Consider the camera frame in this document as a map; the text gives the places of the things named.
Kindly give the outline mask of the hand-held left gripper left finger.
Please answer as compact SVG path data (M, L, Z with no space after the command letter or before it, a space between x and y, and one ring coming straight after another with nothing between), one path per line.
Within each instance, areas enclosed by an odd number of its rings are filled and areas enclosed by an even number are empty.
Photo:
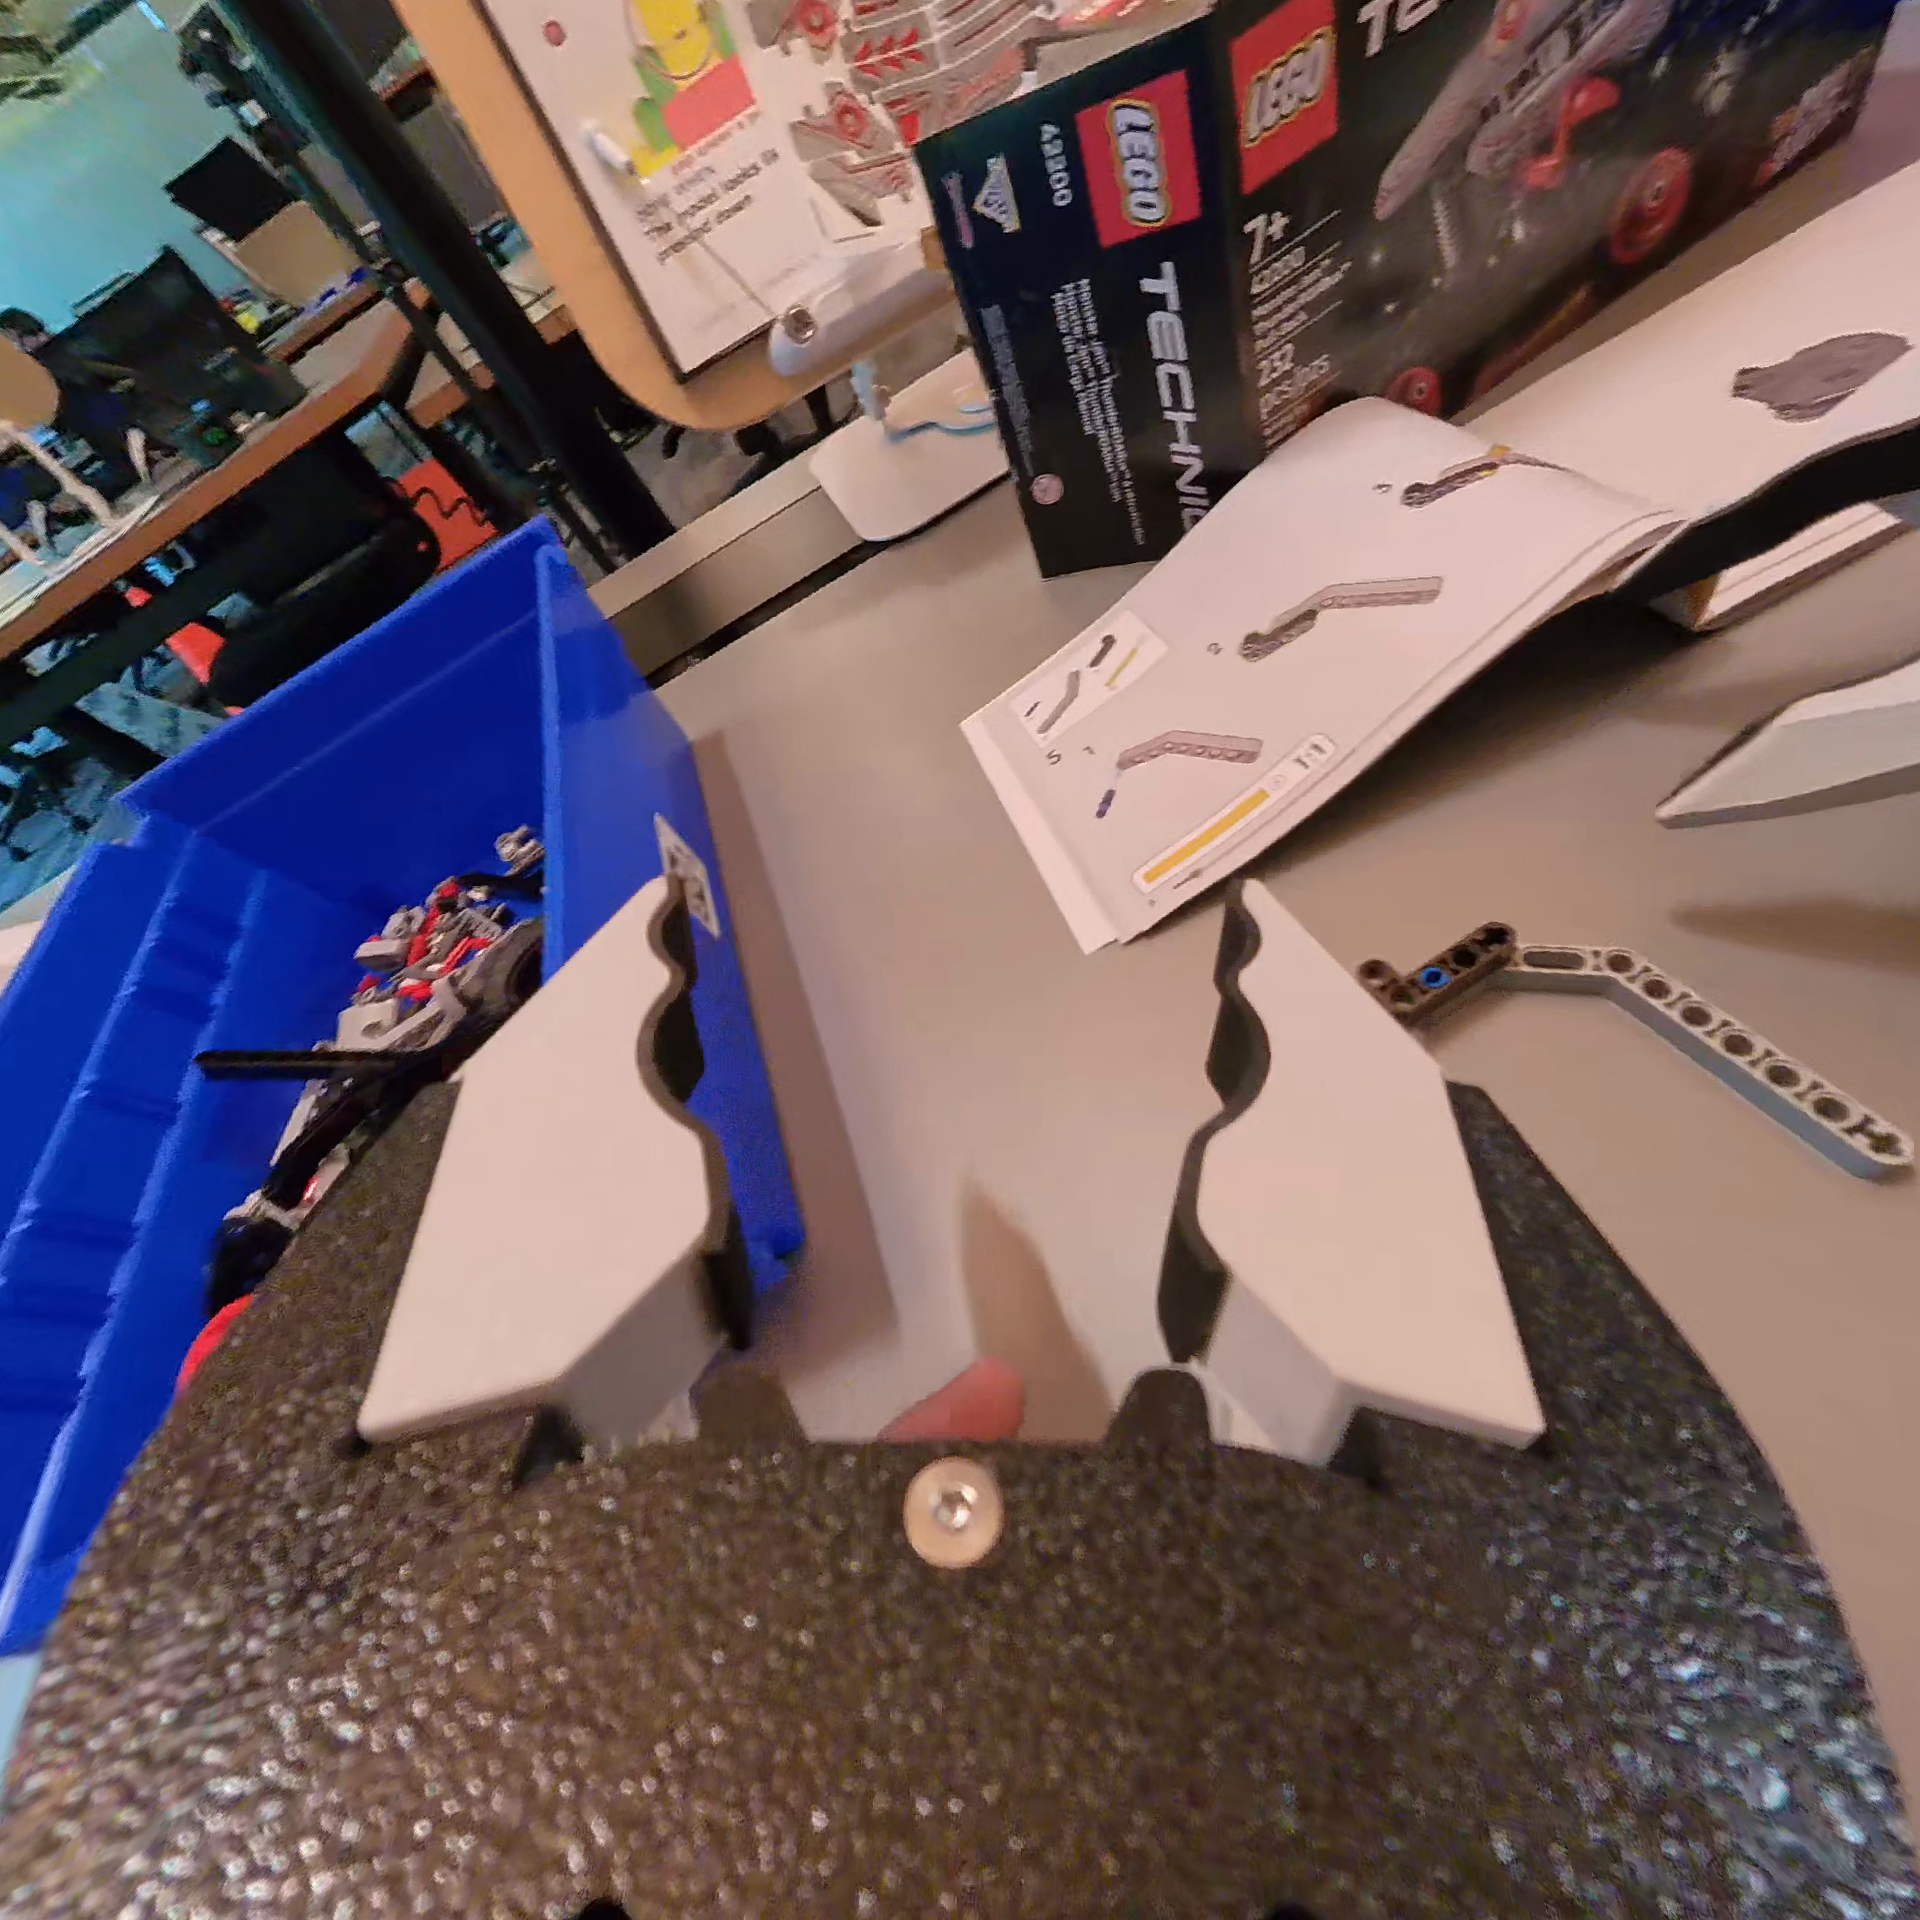
M751 1344L754 1277L706 1056L686 884L626 901L459 1069L357 1431L514 1409L613 1452L690 1431Z

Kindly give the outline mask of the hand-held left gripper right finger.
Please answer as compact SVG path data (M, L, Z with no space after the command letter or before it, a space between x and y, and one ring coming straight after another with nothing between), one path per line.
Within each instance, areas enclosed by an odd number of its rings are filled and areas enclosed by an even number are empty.
M1449 1080L1257 879L1228 892L1206 1080L1158 1271L1215 1435L1325 1467L1359 1415L1548 1429Z

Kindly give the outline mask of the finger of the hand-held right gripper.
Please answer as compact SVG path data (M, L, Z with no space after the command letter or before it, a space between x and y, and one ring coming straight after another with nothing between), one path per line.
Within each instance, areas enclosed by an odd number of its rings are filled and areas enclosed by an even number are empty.
M1825 687L1727 741L1653 816L1674 830L1790 817L1917 791L1917 667Z

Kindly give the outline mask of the grey and black beam assembly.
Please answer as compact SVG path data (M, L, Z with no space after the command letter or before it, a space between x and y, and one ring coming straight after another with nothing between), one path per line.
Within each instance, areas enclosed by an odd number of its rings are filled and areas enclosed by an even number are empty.
M1407 1031L1429 1029L1459 1004L1487 992L1606 1000L1843 1172L1863 1181L1916 1172L1916 1140L1906 1128L1642 950L1534 941L1501 920L1486 920L1417 967L1367 958L1356 979Z

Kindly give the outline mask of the blue plastic bin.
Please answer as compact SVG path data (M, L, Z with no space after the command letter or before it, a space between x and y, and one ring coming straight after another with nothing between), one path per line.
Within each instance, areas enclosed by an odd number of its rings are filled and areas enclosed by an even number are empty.
M543 846L543 960L689 877L716 1133L765 1296L804 1227L732 940L703 787L561 537L533 520L170 758L123 798L4 987L2 1635L33 1652L162 1422L212 1236L263 1183L290 1087L212 1048L306 1048L370 973L353 948Z

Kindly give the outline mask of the grey desk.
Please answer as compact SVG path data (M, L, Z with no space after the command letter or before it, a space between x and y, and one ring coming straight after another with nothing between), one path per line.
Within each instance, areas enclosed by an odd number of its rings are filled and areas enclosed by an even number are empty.
M1132 584L1044 583L997 484L857 545L802 461L591 590L699 756L807 1260L772 1353L873 1433L978 1353L1093 1435L1162 1353L1215 901L1076 950L959 734ZM1916 653L1916 535L1740 628L1578 612L1261 864L1341 963L1486 918L1634 945L1916 1132L1916 798L1678 832L1741 724ZM1434 1051L1687 1332L1831 1574L1916 1798L1916 1181L1868 1183L1595 998L1493 995Z

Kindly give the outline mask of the person's left hand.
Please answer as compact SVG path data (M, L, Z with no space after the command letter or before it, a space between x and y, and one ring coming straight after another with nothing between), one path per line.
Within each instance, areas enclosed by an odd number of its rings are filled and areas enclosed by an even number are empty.
M879 1429L887 1445L993 1446L1013 1443L1025 1425L1025 1379L1009 1359L974 1359L947 1385L898 1413Z

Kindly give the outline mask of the pile of toy building parts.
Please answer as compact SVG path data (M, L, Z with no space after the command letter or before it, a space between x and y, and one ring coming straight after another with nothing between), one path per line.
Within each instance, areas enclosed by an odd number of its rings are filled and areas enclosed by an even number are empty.
M543 840L502 832L489 870L444 877L362 941L362 979L332 1039L301 1048L427 1048L431 1069L300 1087L259 1189L207 1253L206 1318L257 1294L319 1200L427 1087L445 1083L542 984Z

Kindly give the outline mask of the black toy axle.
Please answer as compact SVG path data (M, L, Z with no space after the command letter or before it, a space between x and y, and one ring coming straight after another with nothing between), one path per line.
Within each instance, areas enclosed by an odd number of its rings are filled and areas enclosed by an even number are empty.
M434 1056L427 1048L233 1047L197 1054L194 1067L207 1080L309 1086L431 1069Z

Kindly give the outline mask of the red toy wheel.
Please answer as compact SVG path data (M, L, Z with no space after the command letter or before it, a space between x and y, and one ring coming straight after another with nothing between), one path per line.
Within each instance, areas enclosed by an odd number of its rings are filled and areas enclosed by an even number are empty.
M202 1332L187 1347L179 1376L177 1376L177 1398L187 1391L197 1372L204 1361L222 1349L229 1332L242 1318L244 1312L254 1304L254 1294L242 1294L231 1299L225 1307L220 1307L202 1327Z

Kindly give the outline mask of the white instruction booklet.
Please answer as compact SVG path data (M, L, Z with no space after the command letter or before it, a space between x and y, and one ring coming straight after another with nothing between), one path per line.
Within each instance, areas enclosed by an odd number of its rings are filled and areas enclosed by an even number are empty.
M1561 611L1916 487L1906 167L1469 424L1351 399L964 735L1081 953L1331 804Z

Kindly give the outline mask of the black office chair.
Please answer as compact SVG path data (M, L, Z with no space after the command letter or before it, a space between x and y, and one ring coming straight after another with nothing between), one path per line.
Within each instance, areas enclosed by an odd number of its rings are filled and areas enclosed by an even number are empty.
M319 464L261 484L187 541L231 583L164 632L157 660L186 671L207 710L235 713L332 656L423 590L442 537L380 472Z

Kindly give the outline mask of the black toy set box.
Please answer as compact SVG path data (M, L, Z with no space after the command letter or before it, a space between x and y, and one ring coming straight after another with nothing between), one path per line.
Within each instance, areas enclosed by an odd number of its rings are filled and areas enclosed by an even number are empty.
M1317 414L1449 417L1811 158L1891 3L1139 4L917 145L1049 577Z

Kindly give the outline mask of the white stand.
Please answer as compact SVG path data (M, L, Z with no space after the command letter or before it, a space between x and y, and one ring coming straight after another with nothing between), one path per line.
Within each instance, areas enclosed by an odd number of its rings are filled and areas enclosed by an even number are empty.
M769 335L774 372L843 377L845 422L807 457L809 472L863 543L909 537L1011 470L997 414L958 308L943 304L852 353L852 308L836 294L787 307Z

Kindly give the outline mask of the printed instruction poster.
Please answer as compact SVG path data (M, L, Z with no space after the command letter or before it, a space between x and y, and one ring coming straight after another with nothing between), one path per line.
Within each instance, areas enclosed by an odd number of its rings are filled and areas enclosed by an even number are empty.
M483 14L660 349L817 367L929 275L918 144L1173 4L508 3Z

